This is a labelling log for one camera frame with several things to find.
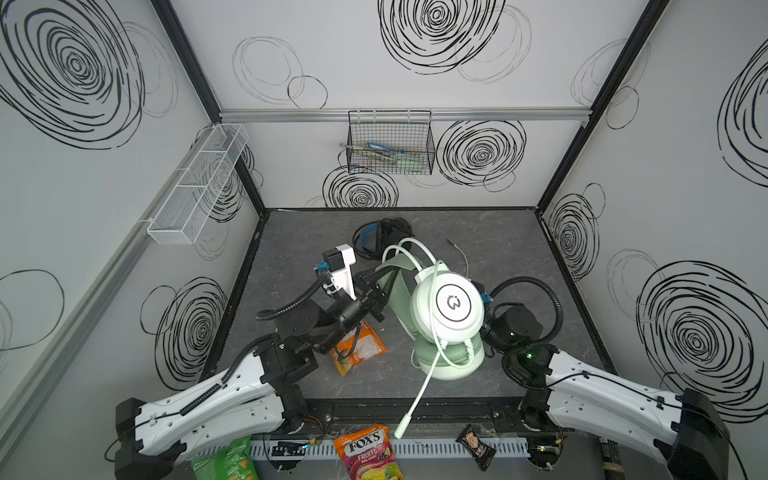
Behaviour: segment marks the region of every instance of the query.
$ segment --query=wall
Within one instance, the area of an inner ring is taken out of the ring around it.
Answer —
[[[2,7],[0,419],[207,123],[148,2]]]
[[[589,107],[646,2],[174,4],[224,109],[386,109]],[[345,124],[250,126],[268,207],[533,206],[577,129],[435,123],[431,175],[351,174],[349,204],[321,194]]]
[[[197,383],[257,223],[250,201],[228,217],[208,219],[200,236],[211,240],[147,248],[0,477],[46,465],[62,480],[113,478],[102,454],[114,407]]]
[[[706,393],[753,478],[768,425],[767,18],[757,0],[672,2],[642,79],[545,215],[619,373]]]
[[[208,119],[150,2],[0,8],[5,415]],[[195,245],[149,244],[0,478],[111,477],[114,407],[197,381],[257,220],[233,174]]]

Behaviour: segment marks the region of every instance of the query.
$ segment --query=blue and black headphones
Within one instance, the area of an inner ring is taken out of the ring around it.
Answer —
[[[408,237],[414,237],[413,228],[404,218],[382,218],[361,225],[352,237],[355,254],[366,260],[381,260],[384,249]],[[411,244],[403,245],[411,250]]]

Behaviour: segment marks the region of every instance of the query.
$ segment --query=wire basket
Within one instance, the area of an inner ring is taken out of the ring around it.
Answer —
[[[242,124],[218,124],[202,133],[200,148],[163,202],[147,233],[160,245],[191,245],[216,205],[248,133]]]
[[[349,111],[346,164],[351,174],[370,169],[386,174],[431,175],[435,165],[432,112]]]

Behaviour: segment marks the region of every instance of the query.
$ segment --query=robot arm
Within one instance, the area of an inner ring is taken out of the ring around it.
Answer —
[[[300,428],[307,410],[295,383],[317,368],[314,353],[328,353],[366,316],[382,321],[393,283],[377,284],[395,267],[352,277],[355,256],[347,245],[323,258],[323,288],[336,299],[327,311],[312,300],[297,303],[280,315],[275,333],[246,346],[227,371],[156,402],[118,405],[118,480],[163,478],[174,464],[212,445]]]
[[[336,300],[328,310],[312,300],[289,304],[277,314],[276,332],[250,343],[226,372],[166,399],[129,399],[118,405],[118,480],[159,480],[175,463],[212,445],[249,433],[300,428],[307,408],[295,383],[317,368],[314,353],[335,348],[364,317],[383,320],[382,309],[397,277],[389,274],[399,268],[384,266],[352,276],[349,267],[355,257],[347,245],[324,252],[323,258],[318,266],[326,281],[323,288]],[[490,297],[517,281],[543,284],[516,277]],[[558,311],[556,296],[549,288],[545,291]],[[487,315],[481,333],[504,353],[502,368],[510,378],[528,389],[519,406],[527,427],[558,425],[594,433],[655,458],[681,480],[727,478],[729,433],[706,396],[690,389],[678,396],[589,366],[547,343],[557,334],[561,311],[557,328],[533,340],[542,328],[525,306],[503,303],[497,308],[501,306],[511,308],[499,318],[495,310]],[[509,338],[515,343],[502,340]]]
[[[551,345],[517,361],[534,387],[520,405],[529,428],[550,423],[614,440],[666,465],[680,480],[727,478],[729,433],[701,393],[642,386]]]

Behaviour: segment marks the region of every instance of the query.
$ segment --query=gray marble tabletop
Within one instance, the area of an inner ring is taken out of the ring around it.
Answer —
[[[445,238],[453,240],[468,257],[469,277],[483,283],[487,291],[511,276],[529,275],[544,280],[560,296],[564,310],[564,325],[554,344],[585,362],[602,367],[533,211],[399,210],[273,212],[263,232],[218,369],[227,368],[251,339],[274,330],[273,321],[254,319],[257,311],[277,308],[295,299],[314,280],[313,268],[322,261],[324,250],[351,244],[353,232],[359,225],[384,217],[406,218],[413,225],[415,235],[437,258],[444,260],[451,270],[464,273],[464,258]],[[376,262],[358,259],[353,273],[375,265]],[[313,299],[323,307],[333,302],[322,291]],[[511,286],[497,301],[524,303],[544,325],[545,332],[554,322],[554,309],[536,286]],[[382,323],[374,319],[369,322],[387,352],[354,367],[346,376],[339,374],[330,356],[318,356],[319,368],[299,381],[306,398],[412,398],[416,395],[424,373],[411,365],[412,341],[391,312]],[[464,379],[432,380],[425,398],[524,394],[525,390],[502,372],[501,357],[497,355],[486,358],[477,371]]]

